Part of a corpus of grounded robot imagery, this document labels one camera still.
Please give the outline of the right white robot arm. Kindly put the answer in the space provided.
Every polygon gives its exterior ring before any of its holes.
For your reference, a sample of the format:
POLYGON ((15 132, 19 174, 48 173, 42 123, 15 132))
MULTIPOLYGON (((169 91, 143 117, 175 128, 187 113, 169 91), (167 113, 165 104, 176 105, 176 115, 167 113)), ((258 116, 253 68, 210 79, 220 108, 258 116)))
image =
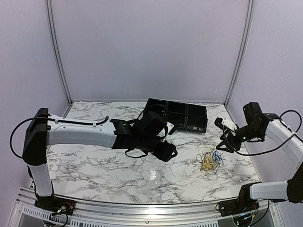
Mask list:
POLYGON ((291 179, 285 181, 243 185, 234 207, 237 211, 244 212, 259 199, 301 203, 303 201, 303 139, 282 120, 281 116, 262 112, 257 102, 244 105, 243 112, 247 124, 241 128, 225 118, 215 119, 215 125, 223 132, 220 137, 221 142, 216 149, 239 154, 244 142, 264 142, 265 138, 270 138, 277 147, 259 152, 258 155, 281 149, 295 164, 296 172, 291 179))

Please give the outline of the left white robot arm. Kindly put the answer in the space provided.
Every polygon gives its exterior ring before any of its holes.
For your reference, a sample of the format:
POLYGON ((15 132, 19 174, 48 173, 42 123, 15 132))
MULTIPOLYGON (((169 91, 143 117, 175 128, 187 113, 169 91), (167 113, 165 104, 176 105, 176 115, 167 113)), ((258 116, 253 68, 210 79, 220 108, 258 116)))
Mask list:
POLYGON ((11 132, 9 146, 13 148, 13 137, 17 129, 28 123, 25 133, 22 159, 30 170, 35 183, 36 194, 49 210, 56 210, 60 200, 54 196, 53 184, 47 164, 46 149, 58 144, 94 145, 111 149, 124 150, 128 153, 134 149, 168 162, 178 152, 176 146, 166 141, 166 136, 173 126, 159 114, 149 111, 140 113, 139 117, 125 121, 108 116, 102 121, 73 120, 49 114, 47 108, 40 108, 34 117, 20 122, 11 132))

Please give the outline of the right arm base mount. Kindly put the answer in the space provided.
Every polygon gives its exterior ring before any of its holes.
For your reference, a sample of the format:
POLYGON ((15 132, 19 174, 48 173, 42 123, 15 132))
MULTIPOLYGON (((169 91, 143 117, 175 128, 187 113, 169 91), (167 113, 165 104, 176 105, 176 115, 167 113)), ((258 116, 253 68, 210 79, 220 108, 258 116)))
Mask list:
POLYGON ((258 208, 259 202, 257 200, 241 201, 239 198, 220 201, 215 207, 222 217, 254 211, 258 208))

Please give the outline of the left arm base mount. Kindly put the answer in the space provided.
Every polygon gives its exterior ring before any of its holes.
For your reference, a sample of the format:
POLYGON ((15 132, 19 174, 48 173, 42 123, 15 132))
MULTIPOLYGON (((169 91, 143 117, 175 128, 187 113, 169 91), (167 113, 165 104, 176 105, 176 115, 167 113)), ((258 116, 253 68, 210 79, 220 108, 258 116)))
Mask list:
POLYGON ((39 197, 35 201, 35 206, 51 211, 53 215, 72 215, 75 208, 75 201, 56 196, 39 197))

